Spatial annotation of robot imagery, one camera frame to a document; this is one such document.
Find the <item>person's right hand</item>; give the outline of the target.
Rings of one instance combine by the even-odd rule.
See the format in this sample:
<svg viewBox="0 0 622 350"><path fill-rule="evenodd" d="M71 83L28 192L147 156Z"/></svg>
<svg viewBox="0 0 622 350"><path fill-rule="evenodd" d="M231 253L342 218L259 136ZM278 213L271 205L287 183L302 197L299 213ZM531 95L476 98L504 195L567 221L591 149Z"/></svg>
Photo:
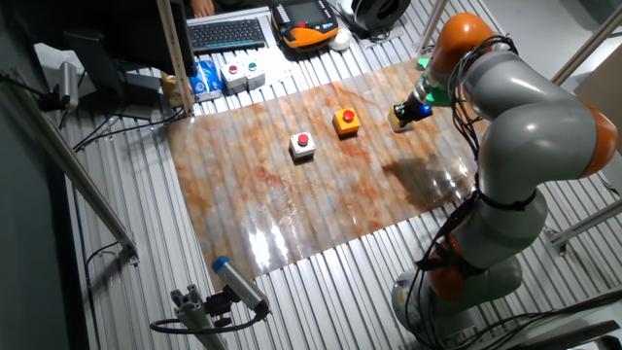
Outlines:
<svg viewBox="0 0 622 350"><path fill-rule="evenodd" d="M190 6L195 18L205 18L213 16L216 12L212 0L190 0Z"/></svg>

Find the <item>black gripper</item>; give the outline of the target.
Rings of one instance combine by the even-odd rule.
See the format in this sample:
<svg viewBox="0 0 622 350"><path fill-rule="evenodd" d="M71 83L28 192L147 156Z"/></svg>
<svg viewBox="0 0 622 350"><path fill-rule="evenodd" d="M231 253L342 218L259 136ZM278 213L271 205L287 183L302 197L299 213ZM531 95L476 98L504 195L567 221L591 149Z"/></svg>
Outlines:
<svg viewBox="0 0 622 350"><path fill-rule="evenodd" d="M405 128L413 122L418 122L433 114L432 106L422 103L414 98L409 101L409 106L405 103L398 103L394 106L394 114L397 119L397 127Z"/></svg>

